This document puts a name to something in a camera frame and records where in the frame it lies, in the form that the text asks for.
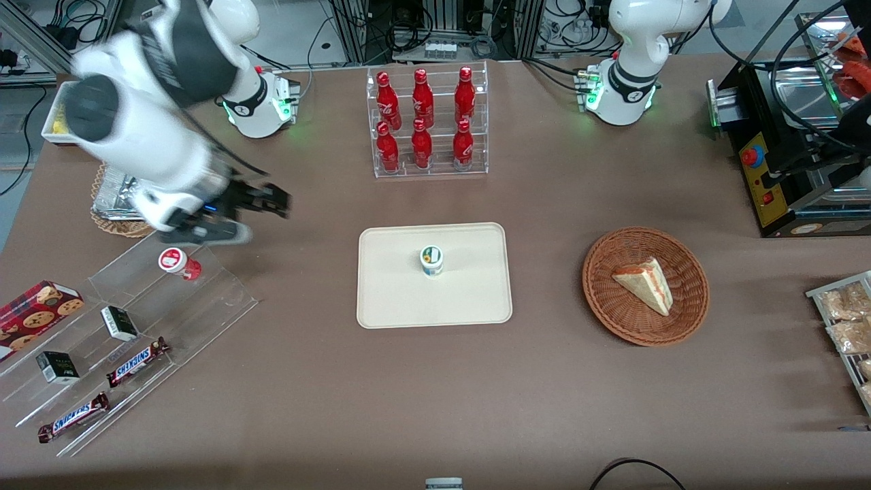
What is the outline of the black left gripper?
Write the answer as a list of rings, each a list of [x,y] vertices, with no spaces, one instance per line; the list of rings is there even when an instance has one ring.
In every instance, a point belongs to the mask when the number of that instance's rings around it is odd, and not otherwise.
[[[814,127],[816,145],[781,144],[767,151],[766,163],[760,167],[760,186],[766,191],[782,185],[792,193],[809,193],[816,189],[811,171],[832,165],[837,176],[869,174],[869,112],[870,99],[865,95],[843,112],[833,129]]]

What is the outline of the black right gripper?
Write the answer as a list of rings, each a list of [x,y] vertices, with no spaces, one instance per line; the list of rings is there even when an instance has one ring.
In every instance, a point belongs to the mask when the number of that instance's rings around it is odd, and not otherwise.
[[[231,180],[227,189],[209,199],[183,222],[184,229],[205,231],[240,231],[237,220],[240,208],[258,213],[271,213],[282,219],[290,214],[291,195],[274,184],[253,186],[242,180]]]

